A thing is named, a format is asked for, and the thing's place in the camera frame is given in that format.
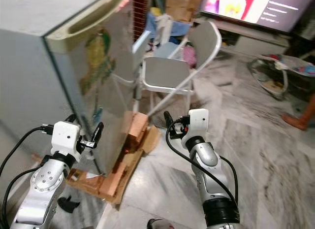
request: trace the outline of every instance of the refrigerator door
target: refrigerator door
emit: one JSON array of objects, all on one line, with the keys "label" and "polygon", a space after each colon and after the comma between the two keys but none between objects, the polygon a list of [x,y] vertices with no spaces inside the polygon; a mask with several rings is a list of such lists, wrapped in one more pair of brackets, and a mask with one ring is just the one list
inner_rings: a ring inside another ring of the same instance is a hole
[{"label": "refrigerator door", "polygon": [[88,138],[100,121],[105,125],[92,151],[105,175],[113,168],[132,121],[132,18],[132,0],[99,0],[46,37]]}]

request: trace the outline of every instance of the sticker on refrigerator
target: sticker on refrigerator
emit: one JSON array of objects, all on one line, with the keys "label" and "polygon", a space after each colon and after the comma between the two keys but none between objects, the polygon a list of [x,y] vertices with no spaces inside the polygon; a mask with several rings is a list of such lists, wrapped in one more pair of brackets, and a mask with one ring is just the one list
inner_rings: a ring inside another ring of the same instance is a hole
[{"label": "sticker on refrigerator", "polygon": [[116,60],[108,55],[111,38],[107,30],[102,29],[94,35],[85,45],[86,56],[89,64],[88,73],[80,80],[81,94],[85,95],[93,86],[97,86],[97,81],[101,85],[115,70]]}]

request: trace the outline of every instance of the cardboard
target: cardboard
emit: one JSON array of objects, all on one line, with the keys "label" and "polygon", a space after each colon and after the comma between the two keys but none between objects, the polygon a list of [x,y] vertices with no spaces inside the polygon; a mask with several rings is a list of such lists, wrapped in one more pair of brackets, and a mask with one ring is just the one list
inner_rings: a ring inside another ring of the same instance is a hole
[{"label": "cardboard", "polygon": [[174,21],[190,23],[201,0],[166,0],[166,14]]},{"label": "cardboard", "polygon": [[142,142],[140,149],[143,150],[146,154],[150,153],[158,145],[161,140],[162,133],[159,132],[158,128],[152,126],[147,135]]}]

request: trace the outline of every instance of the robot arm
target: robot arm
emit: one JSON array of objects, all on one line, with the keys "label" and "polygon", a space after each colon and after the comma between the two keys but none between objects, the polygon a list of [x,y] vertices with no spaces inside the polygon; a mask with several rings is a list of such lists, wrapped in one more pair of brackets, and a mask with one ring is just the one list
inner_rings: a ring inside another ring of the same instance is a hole
[{"label": "robot arm", "polygon": [[[206,109],[190,110],[189,115],[173,122],[168,112],[164,113],[168,126],[166,142],[181,157],[188,159],[168,140],[180,138],[182,147],[189,151],[189,162],[197,178],[202,206],[208,229],[235,229],[240,222],[237,202],[228,190],[227,177],[222,171],[222,158],[205,139],[208,130],[209,112]],[[181,124],[181,133],[175,131],[175,123]]]},{"label": "robot arm", "polygon": [[92,140],[84,141],[80,126],[70,122],[57,122],[51,127],[52,149],[48,161],[31,177],[31,186],[22,202],[11,229],[47,229],[56,213],[57,200],[65,187],[65,179],[73,164],[80,162],[85,147],[95,148],[101,137],[100,123]]}]

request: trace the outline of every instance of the black cable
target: black cable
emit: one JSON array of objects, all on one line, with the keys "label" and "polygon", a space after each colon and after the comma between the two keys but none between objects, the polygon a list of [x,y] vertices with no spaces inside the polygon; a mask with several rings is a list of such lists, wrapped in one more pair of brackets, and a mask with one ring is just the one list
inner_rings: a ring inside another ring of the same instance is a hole
[{"label": "black cable", "polygon": [[207,174],[209,177],[211,177],[215,182],[218,183],[219,186],[221,186],[224,191],[228,194],[228,196],[230,197],[230,199],[232,200],[232,202],[235,204],[236,208],[237,208],[237,202],[235,201],[235,198],[233,196],[233,194],[231,193],[231,191],[218,179],[216,178],[214,175],[212,175],[210,172],[208,172],[206,169],[204,169],[202,166],[200,166],[198,163],[192,161],[190,158],[186,157],[184,154],[182,154],[181,152],[179,152],[177,149],[175,149],[172,144],[169,142],[168,136],[169,136],[169,131],[172,128],[172,126],[175,127],[176,123],[181,123],[181,120],[176,120],[174,121],[166,130],[166,143],[168,145],[168,147],[170,147],[171,150],[173,150],[173,152],[175,152],[176,154],[178,154],[179,156],[181,156],[183,159],[185,159],[186,161],[190,162],[192,165],[194,165],[196,168],[198,168],[199,170],[201,170],[202,172],[204,172],[205,174]]},{"label": "black cable", "polygon": [[6,158],[4,159],[4,161],[2,162],[1,164],[1,167],[0,167],[0,177],[1,177],[1,174],[3,172],[3,169],[4,169],[4,166],[6,164],[6,162],[9,160],[9,158],[12,156],[12,154],[14,154],[14,152],[17,150],[17,148],[22,144],[22,142],[33,132],[35,131],[40,131],[42,130],[43,127],[37,127],[37,128],[34,128],[32,130],[30,130],[29,132],[27,132],[21,139],[20,141],[15,145],[15,147],[11,150],[11,152],[8,154],[8,156],[6,156]]},{"label": "black cable", "polygon": [[220,158],[221,158],[222,160],[226,161],[227,164],[230,165],[230,167],[231,167],[231,169],[232,169],[232,171],[233,171],[234,184],[235,184],[235,201],[236,201],[236,203],[238,204],[238,180],[237,180],[236,170],[235,170],[233,164],[232,164],[229,160],[227,160],[225,157],[222,157],[222,156],[220,156]]},{"label": "black cable", "polygon": [[22,173],[20,173],[19,175],[17,175],[9,184],[8,188],[6,189],[6,192],[5,192],[5,195],[4,195],[4,198],[3,198],[3,203],[2,203],[2,223],[3,223],[3,226],[4,228],[10,228],[9,227],[9,223],[7,221],[7,218],[6,218],[6,203],[7,203],[7,200],[8,200],[8,197],[9,197],[9,193],[11,191],[11,188],[13,186],[13,184],[21,177],[21,176],[24,176],[25,174],[28,174],[30,172],[33,172],[33,171],[36,171],[38,169],[40,169],[41,166],[38,166],[38,167],[35,167],[33,169],[30,169],[30,170],[27,170],[27,171],[24,171]]},{"label": "black cable", "polygon": [[72,122],[73,123],[76,118],[77,118],[77,116],[75,114],[71,114],[65,119],[65,122]]}]

